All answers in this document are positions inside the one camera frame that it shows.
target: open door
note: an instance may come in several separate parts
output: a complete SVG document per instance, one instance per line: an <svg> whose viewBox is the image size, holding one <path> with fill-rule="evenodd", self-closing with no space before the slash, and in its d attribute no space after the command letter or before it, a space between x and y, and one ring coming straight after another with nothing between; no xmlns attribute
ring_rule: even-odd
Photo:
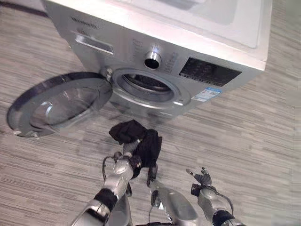
<svg viewBox="0 0 301 226"><path fill-rule="evenodd" d="M111 95L112 86L101 74L63 74L18 97L8 110L7 122L21 137L59 133L97 115Z"/></svg>

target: black cloth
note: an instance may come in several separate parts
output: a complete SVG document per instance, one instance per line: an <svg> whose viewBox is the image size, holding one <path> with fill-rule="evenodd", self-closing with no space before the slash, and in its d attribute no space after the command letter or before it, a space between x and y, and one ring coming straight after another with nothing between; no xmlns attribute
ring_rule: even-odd
<svg viewBox="0 0 301 226"><path fill-rule="evenodd" d="M162 137L159 137L156 130L146 129L137 121L131 120L112 127L109 134L119 144L132 143L140 139L141 142L133 151L133 156L138 155L141 158L142 168L156 165L162 144Z"/></svg>
<svg viewBox="0 0 301 226"><path fill-rule="evenodd" d="M144 137L146 128L136 120L126 121L113 126L109 131L111 137L119 142L119 144L132 143Z"/></svg>
<svg viewBox="0 0 301 226"><path fill-rule="evenodd" d="M154 129L148 129L142 141L134 150L133 155L139 155L142 160L142 168L155 166L159 157L162 144L162 137Z"/></svg>

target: silver washing machine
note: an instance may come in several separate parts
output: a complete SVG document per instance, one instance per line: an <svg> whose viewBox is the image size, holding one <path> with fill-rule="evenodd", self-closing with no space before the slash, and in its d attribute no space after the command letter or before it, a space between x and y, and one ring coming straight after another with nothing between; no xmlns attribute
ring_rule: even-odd
<svg viewBox="0 0 301 226"><path fill-rule="evenodd" d="M202 6L210 11L205 0L177 2L45 0L59 34L88 72L59 75L23 93L7 115L15 134L39 137L72 127L107 101L131 115L173 118L264 71L270 0L246 5L251 18L239 18L243 0L231 1L227 20L218 16L221 10L197 15ZM217 0L210 2L216 9ZM255 26L252 33L242 20Z"/></svg>

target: wooden floor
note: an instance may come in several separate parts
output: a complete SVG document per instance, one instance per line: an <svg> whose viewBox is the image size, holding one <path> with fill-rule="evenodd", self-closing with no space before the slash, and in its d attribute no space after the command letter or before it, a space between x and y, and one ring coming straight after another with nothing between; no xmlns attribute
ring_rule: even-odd
<svg viewBox="0 0 301 226"><path fill-rule="evenodd" d="M264 74L172 121L138 119L163 136L158 178L193 203L200 225L210 224L190 195L195 181L185 168L201 166L246 225L301 225L301 114L287 103L300 84L301 20L291 19L290 9L286 1L274 1ZM108 131L131 119L110 104L102 117L67 137L16 137L6 124L7 109L23 91L80 70L49 19L0 8L0 226L67 225L103 184L101 160L120 150ZM134 224L147 223L145 181L143 171L131 182ZM167 222L159 210L151 220Z"/></svg>

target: energy label sticker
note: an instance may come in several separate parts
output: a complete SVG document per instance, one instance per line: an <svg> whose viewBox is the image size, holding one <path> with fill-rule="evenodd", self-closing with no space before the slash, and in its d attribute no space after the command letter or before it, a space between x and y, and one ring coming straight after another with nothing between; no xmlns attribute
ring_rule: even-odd
<svg viewBox="0 0 301 226"><path fill-rule="evenodd" d="M195 95L192 99L197 100L197 101L201 101L201 102L205 102L205 101L207 101L207 100L209 100L213 97L216 97L217 95L219 95L221 93L222 93L222 91L220 89L207 87L202 92Z"/></svg>

